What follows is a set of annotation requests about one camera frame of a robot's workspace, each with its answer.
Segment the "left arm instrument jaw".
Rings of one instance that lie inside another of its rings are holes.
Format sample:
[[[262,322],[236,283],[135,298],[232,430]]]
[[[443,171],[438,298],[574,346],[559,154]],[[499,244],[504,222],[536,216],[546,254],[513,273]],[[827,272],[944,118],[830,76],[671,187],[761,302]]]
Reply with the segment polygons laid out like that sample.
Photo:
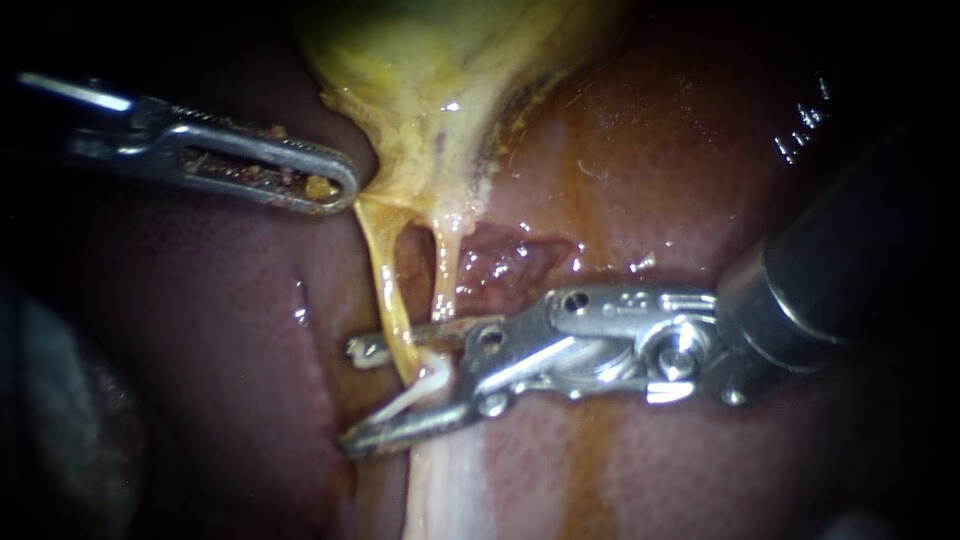
[[[142,106],[142,176],[313,216],[343,211],[360,191],[338,151],[165,104]]]

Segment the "right arm instrument jaw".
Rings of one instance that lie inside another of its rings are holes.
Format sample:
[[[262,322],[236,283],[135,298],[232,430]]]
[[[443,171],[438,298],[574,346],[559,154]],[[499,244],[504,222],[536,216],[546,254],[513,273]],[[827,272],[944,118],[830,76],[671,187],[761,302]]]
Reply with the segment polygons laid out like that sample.
[[[414,326],[408,334],[414,345],[441,344],[461,348],[467,333],[481,323],[481,317],[464,317]],[[345,354],[353,367],[360,370],[378,368],[392,360],[385,334],[381,331],[351,337],[346,342]]]
[[[338,435],[336,447],[350,460],[365,460],[408,450],[480,419],[480,413],[470,403],[431,405],[401,411],[390,418],[371,415]]]

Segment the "left arm instrument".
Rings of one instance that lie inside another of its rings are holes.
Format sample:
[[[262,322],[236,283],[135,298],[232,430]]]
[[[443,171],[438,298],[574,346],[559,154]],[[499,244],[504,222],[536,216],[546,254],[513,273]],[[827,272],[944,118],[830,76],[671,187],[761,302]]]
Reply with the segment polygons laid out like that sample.
[[[168,105],[116,91],[97,78],[75,81],[40,72],[14,76],[26,125],[14,136],[14,152],[51,163],[112,163],[137,155],[155,140],[152,125]]]

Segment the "right arm instrument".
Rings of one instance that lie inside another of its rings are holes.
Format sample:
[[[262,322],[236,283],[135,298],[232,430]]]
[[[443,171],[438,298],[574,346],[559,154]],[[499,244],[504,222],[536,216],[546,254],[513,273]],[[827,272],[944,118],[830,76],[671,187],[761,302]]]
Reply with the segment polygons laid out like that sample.
[[[743,407],[815,373],[818,348],[779,298],[765,252],[755,247],[717,292],[638,282],[572,286],[472,329],[463,394],[488,417],[533,391],[570,400],[637,394],[652,405],[704,396]]]

